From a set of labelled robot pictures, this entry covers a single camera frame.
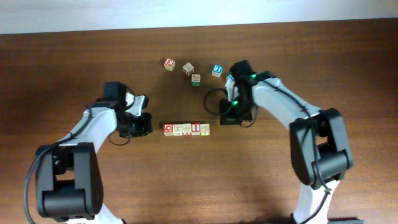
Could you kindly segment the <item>yellow bordered wooden block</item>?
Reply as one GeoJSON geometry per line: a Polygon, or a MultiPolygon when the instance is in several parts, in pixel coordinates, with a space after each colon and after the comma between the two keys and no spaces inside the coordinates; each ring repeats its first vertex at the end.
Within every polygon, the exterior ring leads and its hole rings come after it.
{"type": "Polygon", "coordinates": [[[200,125],[200,134],[202,136],[209,136],[210,135],[210,125],[208,123],[200,125]]]}

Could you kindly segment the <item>red circle wooden block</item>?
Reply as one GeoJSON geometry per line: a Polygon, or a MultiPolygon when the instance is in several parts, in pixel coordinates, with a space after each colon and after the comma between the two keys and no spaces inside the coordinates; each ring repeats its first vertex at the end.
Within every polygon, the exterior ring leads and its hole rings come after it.
{"type": "Polygon", "coordinates": [[[173,136],[174,135],[173,124],[164,124],[163,132],[165,136],[173,136]]]}

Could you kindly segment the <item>red I wooden block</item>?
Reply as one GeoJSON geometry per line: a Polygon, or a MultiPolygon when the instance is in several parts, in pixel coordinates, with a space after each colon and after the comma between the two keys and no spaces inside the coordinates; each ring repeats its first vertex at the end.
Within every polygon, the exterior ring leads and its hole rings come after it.
{"type": "Polygon", "coordinates": [[[192,123],[192,135],[199,136],[201,134],[201,124],[200,123],[192,123]]]}

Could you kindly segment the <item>red bordered wooden block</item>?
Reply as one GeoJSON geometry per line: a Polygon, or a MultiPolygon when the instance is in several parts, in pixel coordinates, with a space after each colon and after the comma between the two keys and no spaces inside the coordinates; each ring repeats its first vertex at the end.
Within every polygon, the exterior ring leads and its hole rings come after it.
{"type": "Polygon", "coordinates": [[[182,134],[184,136],[192,134],[192,125],[190,123],[182,124],[182,134]]]}

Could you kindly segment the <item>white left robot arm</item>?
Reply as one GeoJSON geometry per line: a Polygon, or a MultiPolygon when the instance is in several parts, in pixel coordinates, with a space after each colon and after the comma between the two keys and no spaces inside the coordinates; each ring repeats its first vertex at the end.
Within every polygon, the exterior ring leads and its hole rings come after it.
{"type": "Polygon", "coordinates": [[[35,177],[41,217],[59,223],[124,223],[103,202],[97,153],[116,131],[127,140],[151,133],[152,116],[143,111],[148,101],[145,95],[127,93],[88,105],[71,132],[36,150],[25,179],[24,202],[28,202],[30,180],[35,177]]]}

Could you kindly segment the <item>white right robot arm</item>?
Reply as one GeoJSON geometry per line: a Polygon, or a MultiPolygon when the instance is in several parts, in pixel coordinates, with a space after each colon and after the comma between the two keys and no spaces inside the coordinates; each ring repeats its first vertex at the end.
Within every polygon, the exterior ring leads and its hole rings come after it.
{"type": "Polygon", "coordinates": [[[292,223],[329,223],[328,211],[335,189],[353,166],[344,119],[297,96],[279,78],[252,74],[226,78],[231,106],[263,108],[289,130],[290,159],[300,181],[292,223]]]}

